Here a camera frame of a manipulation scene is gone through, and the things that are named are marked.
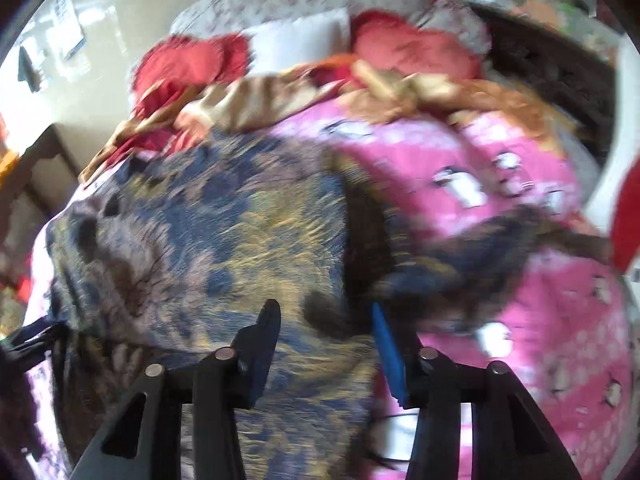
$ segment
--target wall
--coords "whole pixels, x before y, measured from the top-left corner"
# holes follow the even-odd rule
[[[39,99],[59,124],[79,164],[86,164],[126,118],[129,67],[166,35],[178,12],[194,1],[74,0],[87,42],[67,62],[56,58],[50,47],[54,41],[50,0],[41,6],[30,31],[45,49],[43,68],[49,75],[49,87]]]

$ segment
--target orange fabric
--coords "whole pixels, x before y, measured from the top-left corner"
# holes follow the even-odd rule
[[[282,75],[286,77],[308,76],[316,86],[343,81],[344,84],[348,82],[354,84],[350,89],[361,88],[362,86],[357,83],[357,79],[351,73],[351,65],[359,59],[355,54],[335,54],[315,63],[295,65],[284,71]]]
[[[203,92],[182,81],[158,81],[140,98],[133,117],[116,127],[78,180],[87,186],[136,150],[170,154],[188,149],[214,125],[230,132],[270,126],[336,96],[339,86],[316,86],[305,74],[243,77],[230,84],[209,85]]]
[[[8,135],[9,135],[9,132],[6,129],[6,124],[4,124],[4,120],[2,119],[2,114],[0,114],[0,156],[3,156],[7,151],[4,141]]]
[[[20,160],[20,155],[9,150],[0,158],[0,186],[4,178],[11,173],[14,166]]]
[[[371,124],[412,117],[418,110],[449,113],[449,123],[466,126],[478,112],[497,111],[513,126],[534,139],[542,150],[564,156],[560,142],[548,129],[545,107],[517,90],[485,80],[455,80],[445,74],[413,74],[402,78],[375,70],[364,60],[351,71],[366,89],[342,95],[348,116]]]

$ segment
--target printed pattern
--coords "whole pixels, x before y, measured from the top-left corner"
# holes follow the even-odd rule
[[[549,186],[563,192],[564,207],[555,212],[556,219],[574,219],[580,203],[580,189],[567,162],[540,150],[535,140],[491,113],[481,114],[456,134],[428,116],[373,126],[346,121],[338,105],[327,102],[270,131],[340,146],[375,177],[386,196],[410,213],[414,232],[425,237],[458,234],[514,203],[547,205]],[[532,181],[527,196],[504,192],[504,172],[492,160],[506,150],[520,155],[519,169]],[[435,174],[454,166],[475,178],[465,177],[457,187],[433,185]],[[632,362],[625,307],[612,270],[545,250],[530,258],[515,300],[497,320],[506,329],[501,337],[510,344],[493,342],[487,355],[472,338],[425,334],[421,339],[456,362],[485,367],[492,358],[505,361],[536,399],[583,478],[595,480],[609,463],[624,426],[636,424],[628,416]],[[377,415],[402,412],[381,377],[374,396]],[[466,420],[461,479],[471,475],[472,428]],[[369,474],[376,480],[403,478],[403,472],[378,467]]]
[[[265,393],[236,413],[244,467],[255,479],[341,474],[368,416],[374,349],[369,336],[319,338],[302,318],[311,287],[339,299],[345,289],[350,206],[321,154],[294,139],[213,131],[164,160],[128,159],[49,225],[50,314],[85,334],[57,363],[54,402],[71,460],[147,364],[199,360],[277,298],[282,326]]]
[[[69,203],[78,202],[91,196],[110,179],[111,175],[121,165],[120,163],[109,168],[87,188],[79,186]],[[31,257],[33,290],[31,291],[29,306],[24,317],[25,325],[36,321],[42,316],[46,316],[49,311],[49,289],[53,280],[53,263],[47,254],[45,244],[45,233],[48,225],[49,222],[42,228],[33,243]],[[27,378],[31,383],[31,394],[38,410],[37,428],[40,431],[41,442],[45,449],[40,460],[38,460],[38,474],[42,480],[66,480],[71,473],[72,467],[68,462],[65,445],[58,433],[53,413],[51,362],[46,360],[33,367],[27,372]]]
[[[367,9],[396,12],[420,28],[452,32],[481,56],[491,48],[484,23],[468,7],[447,0],[200,0],[178,15],[170,33],[211,38],[340,7],[346,7],[351,16]]]

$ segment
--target pillow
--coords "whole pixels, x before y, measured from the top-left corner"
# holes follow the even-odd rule
[[[210,40],[171,36],[153,46],[138,66],[131,89],[139,100],[156,82],[173,79],[204,87],[232,82],[246,73],[248,41],[239,34]]]
[[[445,30],[477,56],[491,49],[491,36],[473,11],[449,0],[200,0],[174,20],[171,34],[210,38],[273,20],[292,20],[347,7],[351,16],[385,9],[418,28]]]
[[[353,19],[353,52],[378,70],[443,73],[456,79],[480,75],[481,60],[458,38],[440,30],[419,30],[401,16],[368,10]]]
[[[278,20],[244,30],[249,40],[249,75],[275,73],[347,52],[350,20],[347,9]]]

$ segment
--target fabric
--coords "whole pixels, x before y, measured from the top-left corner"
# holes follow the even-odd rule
[[[249,132],[334,97],[338,87],[329,83],[317,88],[305,75],[249,76],[228,86],[215,84],[183,108],[174,126],[200,138],[214,126],[227,132]]]
[[[312,63],[350,49],[346,9],[295,20],[277,20],[246,28],[251,63],[249,75],[273,74],[300,63]]]
[[[337,54],[318,63],[303,63],[291,67],[284,75],[308,75],[316,86],[341,82],[340,91],[362,88],[361,83],[351,72],[351,65],[360,58],[355,54]]]
[[[408,216],[412,234],[427,242],[461,234],[518,201],[487,187],[470,186],[486,196],[486,203],[466,200],[471,206],[465,206],[454,198],[453,189],[434,186],[433,176],[442,165],[460,164],[480,186],[484,186],[484,179],[473,151],[466,150],[465,138],[424,114],[389,124],[363,124],[345,118],[331,101],[315,105],[268,132],[313,139],[349,153],[372,174],[380,193],[391,197]],[[573,196],[570,202],[579,203],[579,190],[568,190],[567,195]],[[559,219],[575,224],[575,215],[572,211]],[[620,435],[636,424],[629,418],[633,368],[625,307],[620,282],[609,267],[545,250],[530,257],[514,297],[496,319],[512,343],[510,353],[500,359],[516,372],[542,407],[586,480],[600,478]],[[472,338],[424,334],[421,339],[456,362],[485,367],[494,358],[483,354]],[[374,416],[401,412],[382,377],[374,397]],[[468,406],[463,410],[460,478],[468,479],[472,430]],[[401,471],[375,465],[364,476],[404,479]]]
[[[207,41],[171,36],[156,43],[137,67],[131,89],[141,98],[156,82],[173,79],[202,89],[214,81],[231,82],[246,73],[248,41],[226,34]]]
[[[412,117],[419,109],[455,112],[449,123],[467,126],[478,118],[478,111],[497,110],[505,122],[519,128],[544,151],[563,156],[559,140],[546,124],[540,102],[520,92],[485,80],[458,81],[443,74],[413,74],[401,78],[375,70],[364,60],[351,65],[351,71],[367,89],[340,97],[347,114],[369,123],[387,123],[399,117]]]
[[[542,101],[533,90],[517,80],[506,78],[491,68],[485,68],[484,75],[485,79],[500,83],[507,88],[516,89],[527,97],[542,104],[545,111],[546,122],[549,126],[553,127],[556,134],[558,134],[558,140],[562,145],[562,150],[566,153],[566,158],[574,170],[575,177],[580,185],[582,203],[585,204],[598,185],[602,168],[598,165],[594,156],[591,155],[585,145],[579,140],[579,121],[571,117],[571,115],[561,108]]]
[[[476,334],[490,357],[510,354],[487,333],[514,297],[527,261],[545,248],[606,263],[603,238],[581,235],[553,222],[539,207],[518,205],[475,224],[455,237],[407,248],[393,272],[382,277],[368,294],[386,318],[408,330],[424,333]],[[370,330],[370,302],[363,312],[340,315],[324,298],[305,307],[305,319],[322,333],[345,337],[351,330]],[[497,342],[503,333],[494,331]]]
[[[107,182],[122,163],[105,170],[92,184],[79,186],[69,199],[70,204],[90,197],[105,182]],[[31,276],[33,278],[33,290],[29,297],[29,305],[24,317],[24,325],[31,324],[48,314],[50,309],[50,287],[54,279],[54,267],[46,248],[46,232],[51,221],[44,225],[36,236],[33,244],[31,259]],[[36,427],[40,433],[40,441],[44,448],[43,453],[37,459],[38,474],[40,480],[67,480],[72,471],[69,463],[65,444],[58,432],[58,425],[53,410],[52,370],[50,360],[45,360],[39,365],[28,370],[27,378],[31,386],[31,394],[36,403],[38,421]]]
[[[167,128],[172,126],[184,105],[197,95],[195,85],[178,80],[162,79],[153,84],[139,100],[132,118],[122,121],[116,127],[107,144],[80,172],[80,184],[91,184],[104,170],[121,161],[133,150],[161,151],[169,141]],[[157,136],[139,137],[139,134],[158,130],[162,131]]]
[[[626,272],[640,247],[638,217],[640,211],[640,162],[631,167],[620,188],[616,214],[611,228],[613,263],[620,272]]]
[[[346,203],[320,155],[293,139],[213,132],[164,161],[130,158],[49,225],[51,314],[74,330],[64,360],[53,356],[73,461],[151,359],[192,362],[278,298],[282,328],[264,397],[236,414],[244,466],[251,478],[344,477],[368,415],[372,341],[317,338],[300,304],[310,286],[343,295],[346,225],[366,232],[373,215]],[[182,444],[189,449],[188,438]]]
[[[353,51],[378,70],[447,74],[473,79],[481,63],[448,32],[419,30],[401,16],[382,10],[367,10],[354,17]]]
[[[542,150],[502,113],[479,114],[458,131],[473,147],[479,164],[492,168],[504,196],[544,205],[560,218],[580,208],[582,193],[569,160]]]
[[[491,37],[482,20],[468,7],[447,0],[200,0],[178,15],[171,34],[211,38],[338,7],[347,7],[351,16],[367,9],[388,10],[417,27],[455,34],[476,55],[484,56],[491,49]]]

